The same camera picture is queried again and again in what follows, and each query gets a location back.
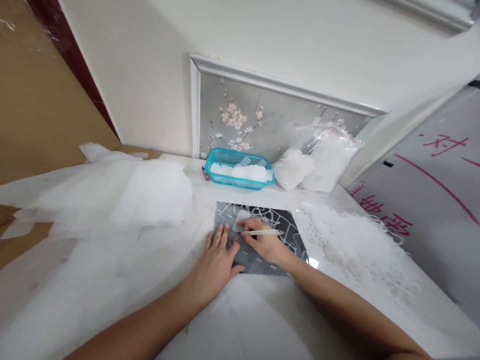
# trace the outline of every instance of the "red line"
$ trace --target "red line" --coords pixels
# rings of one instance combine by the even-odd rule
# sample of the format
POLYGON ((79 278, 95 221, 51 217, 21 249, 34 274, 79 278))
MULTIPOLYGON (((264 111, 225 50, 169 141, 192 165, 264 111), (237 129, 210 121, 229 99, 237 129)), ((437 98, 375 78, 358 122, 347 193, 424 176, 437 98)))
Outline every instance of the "red line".
POLYGON ((475 222, 475 224, 477 224, 478 226, 480 226, 480 222, 478 221, 478 219, 475 217, 474 214, 472 214, 472 212, 469 210, 468 207, 465 206, 465 204, 453 193, 450 191, 450 189, 448 187, 446 187, 445 185, 443 185, 440 181, 438 181, 433 175, 429 174, 428 172, 426 172, 424 169, 422 169, 420 166, 414 164, 413 162, 411 162, 410 160, 407 160, 406 158, 404 158, 403 156, 400 156, 398 154, 395 154, 396 157, 402 159, 403 161, 406 161, 407 163, 409 163, 410 165, 413 165, 414 167, 416 167, 418 170, 420 170, 422 173, 424 173, 425 175, 427 175, 430 179, 432 179, 434 182, 436 182, 438 185, 440 185, 443 190, 445 190, 462 208, 463 210, 465 210, 465 212, 468 214, 468 216, 471 217, 471 219, 475 222))
POLYGON ((466 159, 466 158, 464 158, 464 157, 462 157, 462 159, 465 160, 465 161, 468 161, 469 163, 472 163, 473 165, 477 165, 477 166, 480 168, 480 164, 479 164, 478 162, 475 162, 475 161, 472 161, 472 160, 468 160, 468 159, 466 159))

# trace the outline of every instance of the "white frame molding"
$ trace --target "white frame molding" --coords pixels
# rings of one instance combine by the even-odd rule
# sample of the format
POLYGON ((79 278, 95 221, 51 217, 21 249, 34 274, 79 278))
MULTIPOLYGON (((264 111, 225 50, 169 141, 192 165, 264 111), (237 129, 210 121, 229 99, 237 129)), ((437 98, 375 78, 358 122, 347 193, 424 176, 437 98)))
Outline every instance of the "white frame molding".
POLYGON ((260 72, 245 69, 223 61, 215 60, 206 56, 188 54, 190 71, 190 109, 191 109, 191 156, 198 159, 200 156, 200 85, 201 73, 216 75, 225 79, 236 80, 241 83, 251 84, 260 88, 272 90, 278 93, 294 96, 312 102, 335 107, 341 110, 375 118, 387 114, 379 107, 371 106, 362 102, 341 99, 339 97, 318 92, 317 90, 301 86, 290 81, 282 80, 260 72))
POLYGON ((386 0, 456 33, 474 24, 472 11, 452 0, 386 0))

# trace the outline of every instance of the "small red object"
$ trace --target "small red object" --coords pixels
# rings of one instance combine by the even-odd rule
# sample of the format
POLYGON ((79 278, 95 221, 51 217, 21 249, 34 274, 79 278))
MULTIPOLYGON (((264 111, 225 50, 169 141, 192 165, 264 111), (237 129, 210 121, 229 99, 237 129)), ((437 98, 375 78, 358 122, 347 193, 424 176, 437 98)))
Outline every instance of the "small red object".
POLYGON ((209 181, 210 180, 210 175, 207 174, 207 172, 205 171, 205 168, 203 166, 201 167, 201 172, 203 173, 203 177, 205 178, 205 180, 209 181))

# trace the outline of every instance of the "blue plastic basket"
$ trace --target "blue plastic basket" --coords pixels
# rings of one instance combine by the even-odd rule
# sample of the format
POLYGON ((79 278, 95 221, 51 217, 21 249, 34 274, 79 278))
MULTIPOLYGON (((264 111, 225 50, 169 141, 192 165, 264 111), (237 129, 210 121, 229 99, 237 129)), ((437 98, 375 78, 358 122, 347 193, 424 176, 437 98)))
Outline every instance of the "blue plastic basket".
POLYGON ((210 175, 210 178, 214 182, 219 184, 232 185, 239 188, 260 190, 267 185, 275 184, 275 175, 273 174, 272 174, 271 181, 260 182, 260 181, 253 181, 253 180, 247 180, 247 179, 242 179, 238 177, 228 176, 228 175, 220 175, 210 171, 210 167, 214 163, 233 167, 236 164, 240 163, 244 157, 247 157, 250 159, 251 162, 249 165, 256 165, 261 160, 264 160, 266 162, 265 169, 267 170, 272 169, 272 165, 270 164, 270 161, 268 161, 266 158, 262 156, 251 155, 244 152, 238 152, 238 151, 233 151, 233 150, 228 150, 228 149, 218 147, 218 148, 212 149, 210 151, 210 154, 208 154, 208 158, 206 159, 206 164, 205 164, 205 171, 208 173, 208 175, 210 175))

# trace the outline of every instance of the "brown cardboard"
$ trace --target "brown cardboard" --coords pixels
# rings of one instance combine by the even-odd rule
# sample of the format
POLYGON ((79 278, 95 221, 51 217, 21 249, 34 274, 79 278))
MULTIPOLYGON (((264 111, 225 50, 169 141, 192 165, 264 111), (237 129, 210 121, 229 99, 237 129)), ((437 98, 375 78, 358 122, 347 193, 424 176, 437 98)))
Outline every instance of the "brown cardboard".
MULTIPOLYGON (((79 145, 125 153, 159 151, 121 145, 22 0, 0 1, 0 185, 83 164, 79 145)), ((0 234, 17 209, 0 206, 0 234)), ((47 237, 51 224, 0 240, 0 269, 47 237)))

